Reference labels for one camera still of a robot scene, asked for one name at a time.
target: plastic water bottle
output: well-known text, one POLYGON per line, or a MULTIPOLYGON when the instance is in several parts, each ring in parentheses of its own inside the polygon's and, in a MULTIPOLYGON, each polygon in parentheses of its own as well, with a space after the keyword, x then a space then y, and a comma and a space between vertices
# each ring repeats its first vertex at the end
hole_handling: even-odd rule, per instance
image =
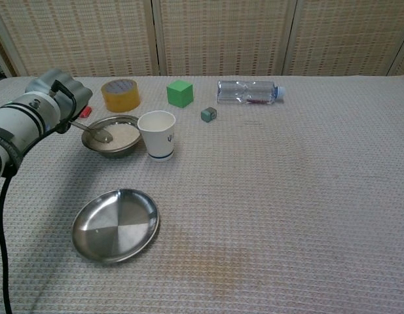
POLYGON ((218 103, 264 103, 282 100, 285 88, 273 82, 220 80, 217 83, 218 103))

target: red object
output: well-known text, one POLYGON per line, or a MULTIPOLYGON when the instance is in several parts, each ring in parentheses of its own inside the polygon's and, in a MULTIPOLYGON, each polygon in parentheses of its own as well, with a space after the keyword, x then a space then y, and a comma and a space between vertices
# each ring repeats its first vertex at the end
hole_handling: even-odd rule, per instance
POLYGON ((89 106, 86 106, 82 113, 79 115, 80 118, 88 118, 90 116, 90 113, 92 111, 92 108, 89 106))

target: white rice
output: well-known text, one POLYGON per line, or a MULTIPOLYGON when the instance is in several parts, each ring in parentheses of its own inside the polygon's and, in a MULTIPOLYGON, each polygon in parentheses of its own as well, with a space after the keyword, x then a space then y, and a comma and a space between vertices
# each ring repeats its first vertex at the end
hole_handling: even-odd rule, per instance
POLYGON ((110 124, 105 126, 104 129, 113 136, 113 140, 110 143, 101 143, 91 139, 91 147, 98 150, 119 149, 133 143, 140 135, 137 128, 127 123, 110 124))

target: metal spoon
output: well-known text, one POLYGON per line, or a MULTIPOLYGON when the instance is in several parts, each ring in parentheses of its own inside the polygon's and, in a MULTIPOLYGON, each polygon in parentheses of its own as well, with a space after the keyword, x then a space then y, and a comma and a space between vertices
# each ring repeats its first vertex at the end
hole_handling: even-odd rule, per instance
POLYGON ((97 142, 110 143, 113 140, 113 136, 105 129, 89 128, 88 126, 85 126, 84 124, 78 123, 76 121, 71 121, 70 123, 77 128, 87 131, 97 142))

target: cup rim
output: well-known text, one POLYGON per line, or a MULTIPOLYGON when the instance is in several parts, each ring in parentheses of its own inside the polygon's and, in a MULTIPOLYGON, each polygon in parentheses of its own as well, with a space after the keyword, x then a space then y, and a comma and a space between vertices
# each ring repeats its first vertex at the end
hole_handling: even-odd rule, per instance
POLYGON ((138 122, 137 122, 137 126, 138 126, 138 129, 139 129, 140 131, 151 132, 151 133, 164 132, 164 131, 168 130, 169 128, 171 128, 174 124, 175 124, 175 116, 174 116, 172 113, 169 113, 168 111, 165 111, 165 110, 153 110, 153 111, 149 111, 148 113, 145 113, 145 114, 141 115, 141 116, 139 117, 139 119, 138 119, 138 122), (145 129, 145 128, 141 128, 141 126, 140 126, 141 119, 142 119, 144 116, 146 116, 146 115, 148 115, 148 114, 151 114, 151 113, 167 113, 167 114, 169 114, 170 116, 173 117, 174 121, 173 121, 167 128, 164 128, 164 129, 161 129, 161 130, 157 130, 157 131, 148 130, 148 129, 145 129))

